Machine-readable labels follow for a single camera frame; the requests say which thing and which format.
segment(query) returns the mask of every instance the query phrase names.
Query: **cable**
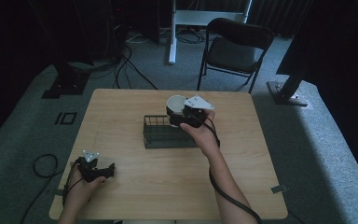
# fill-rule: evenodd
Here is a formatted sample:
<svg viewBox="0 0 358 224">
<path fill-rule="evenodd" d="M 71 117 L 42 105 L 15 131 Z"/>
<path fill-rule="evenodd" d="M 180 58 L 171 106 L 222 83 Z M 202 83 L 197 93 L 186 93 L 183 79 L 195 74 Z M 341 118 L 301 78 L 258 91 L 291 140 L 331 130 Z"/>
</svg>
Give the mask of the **cable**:
<svg viewBox="0 0 358 224">
<path fill-rule="evenodd" d="M 148 38 L 145 37 L 144 40 L 142 41 L 132 41 L 133 39 L 135 39 L 136 37 L 138 36 L 144 36 L 143 34 L 137 34 L 137 35 L 134 35 L 132 37 L 130 37 L 129 39 L 126 40 L 126 43 L 132 43 L 132 44 L 143 44 L 143 43 L 146 43 L 147 41 L 149 41 Z"/>
<path fill-rule="evenodd" d="M 106 16 L 105 20 L 106 20 L 106 32 L 107 32 L 107 34 L 106 34 L 106 47 L 105 47 L 105 51 L 103 52 L 103 59 L 106 56 L 107 50 L 109 49 L 109 42 L 110 42 L 109 19 L 108 19 L 107 16 Z"/>
<path fill-rule="evenodd" d="M 125 59 L 125 62 L 117 70 L 117 73 L 116 73 L 116 76 L 115 76 L 115 82 L 113 83 L 113 88 L 115 87 L 115 84 L 117 84 L 117 87 L 119 89 L 121 89 L 121 87 L 120 87 L 120 85 L 118 83 L 118 75 L 119 75 L 121 69 L 124 67 L 124 65 L 129 63 L 135 69 L 135 71 L 138 73 L 138 75 L 140 75 L 144 80 L 146 80 L 155 90 L 158 90 L 158 88 L 144 74 L 142 74 L 142 72 L 139 71 L 138 68 L 130 61 L 130 57 L 132 56 L 131 48 L 128 47 L 127 45 L 124 45 L 124 47 L 126 47 L 130 51 L 130 56 L 126 57 L 124 54 L 122 55 L 122 57 Z"/>
<path fill-rule="evenodd" d="M 76 67 L 74 65 L 71 65 L 71 67 L 78 72 L 85 72 L 85 73 L 93 73 L 93 72 L 104 72 L 104 71 L 109 71 L 115 67 L 117 67 L 117 64 L 119 63 L 119 61 L 116 60 L 110 60 L 110 62 L 99 65 L 99 66 L 93 66 L 93 67 L 89 67 L 89 68 L 81 68 L 81 67 Z"/>
<path fill-rule="evenodd" d="M 292 215 L 292 217 L 294 217 L 295 219 L 297 219 L 297 221 L 301 224 L 305 224 L 305 222 L 303 220 L 301 220 L 301 218 L 299 218 L 298 216 L 296 216 L 296 214 L 294 214 L 292 211 L 290 211 L 289 209 L 287 209 L 287 211 L 289 212 L 290 215 Z"/>
<path fill-rule="evenodd" d="M 72 189 L 76 184 L 78 184 L 81 180 L 83 180 L 83 177 L 80 178 L 79 180 L 77 180 L 77 181 L 75 182 L 74 185 L 72 185 L 70 188 L 68 188 L 68 187 L 69 187 L 69 184 L 71 183 L 72 175 L 73 175 L 73 173 L 74 173 L 74 168 L 75 168 L 76 165 L 77 165 L 77 161 L 75 161 L 74 164 L 72 164 L 72 166 L 71 166 L 71 171 L 69 172 L 68 178 L 66 178 L 66 184 L 63 186 L 62 206 L 65 206 L 66 196 L 68 196 L 69 191 L 71 191 L 71 189 Z"/>
<path fill-rule="evenodd" d="M 179 37 L 179 33 L 176 35 L 176 39 L 180 42 L 187 43 L 187 44 L 199 44 L 199 43 L 202 43 L 205 41 L 205 36 L 203 34 L 201 34 L 200 32 L 195 32 L 195 31 L 189 30 L 188 33 L 184 33 L 182 35 L 185 35 L 185 34 L 194 35 L 197 38 L 197 40 L 189 40 L 189 39 Z"/>
<path fill-rule="evenodd" d="M 129 86 L 130 86 L 130 90 L 132 90 L 132 85 L 130 82 L 129 74 L 127 73 L 127 65 L 126 65 L 126 69 L 124 69 L 124 71 L 125 71 L 127 82 L 129 83 Z"/>
<path fill-rule="evenodd" d="M 250 207 L 246 206 L 243 203 L 238 202 L 237 200 L 231 198 L 230 196 L 228 196 L 224 191 L 222 191 L 216 184 L 216 182 L 213 179 L 212 173 L 211 173 L 211 169 L 209 170 L 209 178 L 211 180 L 212 186 L 213 188 L 220 194 L 222 195 L 225 199 L 227 199 L 229 202 L 233 203 L 234 205 L 236 205 L 237 207 L 239 207 L 240 209 L 242 209 L 243 211 L 247 212 L 249 215 L 251 215 L 252 217 L 255 218 L 255 220 L 257 221 L 257 223 L 262 223 L 261 221 L 261 217 L 254 211 L 252 210 Z"/>
<path fill-rule="evenodd" d="M 206 124 L 205 122 L 202 122 L 202 125 L 204 125 L 205 127 L 207 127 L 214 135 L 214 138 L 216 140 L 216 143 L 217 145 L 220 147 L 220 140 L 219 138 L 217 137 L 217 134 L 216 134 L 216 129 L 214 127 L 214 124 L 213 124 L 213 121 L 211 119 L 209 119 L 207 117 L 207 120 L 211 122 L 213 128 Z M 224 191 L 222 191 L 216 184 L 216 182 L 214 181 L 214 178 L 212 176 L 212 173 L 211 173 L 211 169 L 209 170 L 209 178 L 211 180 L 211 183 L 212 183 L 212 186 L 213 188 L 221 195 L 223 196 L 225 199 L 227 199 L 229 202 L 233 203 L 234 205 L 236 205 L 237 207 L 239 207 L 240 209 L 242 209 L 243 211 L 247 212 L 249 215 L 251 215 L 252 217 L 255 218 L 255 220 L 257 221 L 257 223 L 262 223 L 261 221 L 261 218 L 260 216 L 254 211 L 252 210 L 250 207 L 246 206 L 245 204 L 243 203 L 240 203 L 238 202 L 237 200 L 231 198 L 230 196 L 228 196 Z"/>
<path fill-rule="evenodd" d="M 115 71 L 116 71 L 115 69 L 112 69 L 111 71 L 106 72 L 106 74 L 103 74 L 103 75 L 101 75 L 101 76 L 99 76 L 99 77 L 90 77 L 89 79 L 90 79 L 90 80 L 93 80 L 93 79 L 99 79 L 99 78 L 102 78 L 102 77 L 107 77 L 107 76 L 109 76 L 111 73 L 114 73 Z"/>
<path fill-rule="evenodd" d="M 51 157 L 54 159 L 54 169 L 52 171 L 52 173 L 50 175 L 41 175 L 37 172 L 36 170 L 36 165 L 37 163 L 39 162 L 40 159 L 42 158 L 45 158 L 45 157 Z M 48 178 L 48 182 L 45 184 L 45 186 L 39 191 L 39 193 L 36 195 L 36 197 L 34 197 L 34 199 L 32 200 L 32 202 L 30 203 L 30 205 L 28 205 L 28 208 L 27 210 L 25 211 L 24 215 L 22 216 L 22 219 L 21 219 L 21 223 L 24 223 L 25 221 L 25 218 L 27 217 L 28 215 L 28 212 L 30 211 L 31 207 L 34 205 L 34 203 L 36 202 L 36 200 L 40 197 L 40 195 L 43 193 L 43 191 L 46 189 L 46 187 L 48 186 L 48 184 L 51 182 L 51 179 L 56 176 L 56 175 L 60 175 L 63 173 L 63 170 L 59 171 L 58 173 L 56 173 L 57 171 L 57 168 L 58 168 L 58 159 L 56 156 L 52 155 L 52 154 L 44 154 L 44 155 L 41 155 L 39 157 L 37 157 L 35 160 L 34 160 L 34 166 L 33 166 L 33 170 L 34 170 L 34 173 L 41 177 L 41 178 Z"/>
</svg>

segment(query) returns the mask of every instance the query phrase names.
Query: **black basket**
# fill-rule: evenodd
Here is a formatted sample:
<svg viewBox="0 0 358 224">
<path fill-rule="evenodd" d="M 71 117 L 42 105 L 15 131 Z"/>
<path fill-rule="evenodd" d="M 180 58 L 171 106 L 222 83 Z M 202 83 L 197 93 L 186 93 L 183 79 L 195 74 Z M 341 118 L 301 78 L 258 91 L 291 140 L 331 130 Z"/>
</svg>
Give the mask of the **black basket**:
<svg viewBox="0 0 358 224">
<path fill-rule="evenodd" d="M 145 148 L 196 147 L 191 136 L 180 127 L 173 127 L 166 115 L 144 117 Z"/>
</svg>

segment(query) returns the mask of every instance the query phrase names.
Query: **stand base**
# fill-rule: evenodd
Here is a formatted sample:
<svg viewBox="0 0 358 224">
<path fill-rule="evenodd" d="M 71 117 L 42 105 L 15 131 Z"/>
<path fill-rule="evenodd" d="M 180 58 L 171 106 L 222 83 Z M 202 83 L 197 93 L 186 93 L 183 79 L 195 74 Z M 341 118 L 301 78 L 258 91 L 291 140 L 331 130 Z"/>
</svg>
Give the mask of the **stand base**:
<svg viewBox="0 0 358 224">
<path fill-rule="evenodd" d="M 275 104 L 277 105 L 301 105 L 307 106 L 308 102 L 304 99 L 300 93 L 296 92 L 289 99 L 282 98 L 280 95 L 283 82 L 269 81 L 267 82 L 268 88 L 274 98 Z"/>
<path fill-rule="evenodd" d="M 50 90 L 45 91 L 42 99 L 59 99 L 61 95 L 81 95 L 86 88 L 90 73 L 76 74 L 75 80 L 71 84 L 62 85 L 62 77 L 58 75 L 51 85 Z"/>
</svg>

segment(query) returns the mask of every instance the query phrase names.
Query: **handheld controller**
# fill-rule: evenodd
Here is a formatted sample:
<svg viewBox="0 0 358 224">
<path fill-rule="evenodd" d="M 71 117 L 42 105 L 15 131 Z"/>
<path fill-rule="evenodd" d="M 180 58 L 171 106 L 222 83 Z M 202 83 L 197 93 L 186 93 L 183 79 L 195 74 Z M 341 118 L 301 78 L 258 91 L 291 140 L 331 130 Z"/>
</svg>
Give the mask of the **handheld controller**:
<svg viewBox="0 0 358 224">
<path fill-rule="evenodd" d="M 98 169 L 97 163 L 99 153 L 92 154 L 83 150 L 84 157 L 79 157 L 76 160 L 76 163 L 79 164 L 78 169 L 83 176 L 83 179 L 86 180 L 88 183 L 93 181 L 94 179 L 104 176 L 109 178 L 110 176 L 114 176 L 115 174 L 115 164 L 112 163 L 108 168 L 105 169 Z"/>
<path fill-rule="evenodd" d="M 207 118 L 205 110 L 213 110 L 214 105 L 211 105 L 198 95 L 189 99 L 183 98 L 185 100 L 180 106 L 182 107 L 181 113 L 175 113 L 167 104 L 167 115 L 170 117 L 170 124 L 174 127 L 178 127 L 180 123 L 187 123 L 194 128 L 199 128 Z"/>
</svg>

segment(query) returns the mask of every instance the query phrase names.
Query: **wooden table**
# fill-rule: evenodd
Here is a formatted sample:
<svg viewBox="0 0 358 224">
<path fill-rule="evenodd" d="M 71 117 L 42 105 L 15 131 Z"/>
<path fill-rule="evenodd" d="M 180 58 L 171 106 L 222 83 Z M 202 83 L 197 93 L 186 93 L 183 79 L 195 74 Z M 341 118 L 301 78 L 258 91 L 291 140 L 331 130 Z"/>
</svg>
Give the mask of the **wooden table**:
<svg viewBox="0 0 358 224">
<path fill-rule="evenodd" d="M 82 151 L 100 152 L 99 168 L 116 164 L 83 209 L 86 219 L 220 219 L 208 162 L 196 147 L 145 149 L 144 115 L 165 115 L 167 99 L 196 94 L 215 106 L 221 150 L 238 185 L 263 218 L 285 218 L 286 206 L 250 94 L 227 91 L 96 90 L 81 124 L 70 161 Z M 62 197 L 49 215 L 58 219 Z"/>
</svg>

